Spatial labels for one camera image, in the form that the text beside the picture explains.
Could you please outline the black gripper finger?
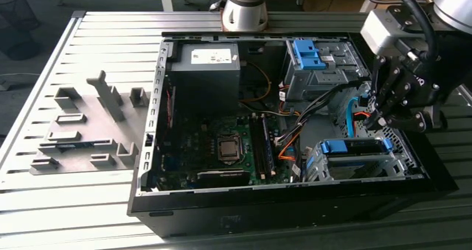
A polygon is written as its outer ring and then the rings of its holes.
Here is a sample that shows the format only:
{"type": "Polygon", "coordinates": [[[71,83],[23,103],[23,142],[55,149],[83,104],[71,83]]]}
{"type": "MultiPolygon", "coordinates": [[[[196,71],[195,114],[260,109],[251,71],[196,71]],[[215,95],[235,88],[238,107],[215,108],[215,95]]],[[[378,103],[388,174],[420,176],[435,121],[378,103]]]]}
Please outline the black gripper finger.
{"type": "Polygon", "coordinates": [[[402,83],[406,70],[402,65],[403,56],[378,56],[372,68],[372,98],[371,117],[364,121],[367,129],[380,129],[390,119],[400,112],[400,101],[411,89],[402,83]]]}
{"type": "Polygon", "coordinates": [[[439,107],[398,108],[398,112],[387,114],[384,111],[374,110],[368,118],[368,130],[379,131],[384,127],[402,131],[428,133],[448,128],[446,115],[439,107]]]}

